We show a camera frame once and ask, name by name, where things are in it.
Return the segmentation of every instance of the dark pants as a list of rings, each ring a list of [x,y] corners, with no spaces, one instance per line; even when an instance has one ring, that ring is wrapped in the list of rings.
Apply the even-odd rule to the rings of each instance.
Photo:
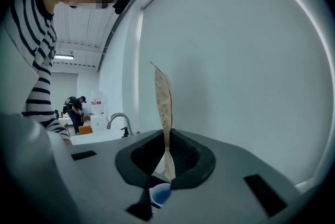
[[[82,117],[79,114],[77,114],[74,111],[72,111],[72,110],[69,111],[68,114],[69,114],[69,116],[70,116],[70,118],[71,118],[71,120],[73,122],[74,131],[76,133],[79,133],[79,126],[83,125],[83,123],[82,123]]]

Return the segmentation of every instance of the crumpled paper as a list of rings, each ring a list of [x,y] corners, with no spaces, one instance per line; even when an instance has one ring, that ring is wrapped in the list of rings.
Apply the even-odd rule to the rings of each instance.
[[[176,177],[173,159],[170,153],[170,130],[172,128],[172,100],[166,76],[155,66],[156,101],[161,124],[163,126],[165,143],[165,175],[171,181]]]

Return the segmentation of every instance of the ceiling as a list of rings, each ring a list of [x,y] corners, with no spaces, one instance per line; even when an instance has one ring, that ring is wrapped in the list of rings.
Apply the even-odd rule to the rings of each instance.
[[[57,54],[73,55],[74,60],[54,59],[58,68],[97,71],[109,32],[117,18],[113,8],[91,10],[73,9],[58,4],[54,10],[54,26],[57,33]]]

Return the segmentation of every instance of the curved metal faucet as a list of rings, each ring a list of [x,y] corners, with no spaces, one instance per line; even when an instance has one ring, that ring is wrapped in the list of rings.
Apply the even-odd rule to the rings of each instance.
[[[132,136],[133,133],[131,131],[131,126],[130,126],[130,121],[129,121],[129,118],[127,115],[125,115],[124,113],[114,113],[112,116],[110,116],[110,118],[108,119],[108,122],[107,122],[107,129],[110,129],[110,126],[111,126],[111,122],[117,118],[117,117],[124,117],[126,119],[126,122],[127,122],[127,127],[128,127],[128,132],[129,134]]]

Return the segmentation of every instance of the striped shirt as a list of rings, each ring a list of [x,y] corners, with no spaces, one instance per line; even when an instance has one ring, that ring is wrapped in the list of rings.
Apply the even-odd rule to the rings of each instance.
[[[39,76],[22,114],[41,123],[47,131],[69,139],[50,102],[51,68],[57,39],[52,19],[43,0],[13,0],[4,16],[4,25],[22,57]]]

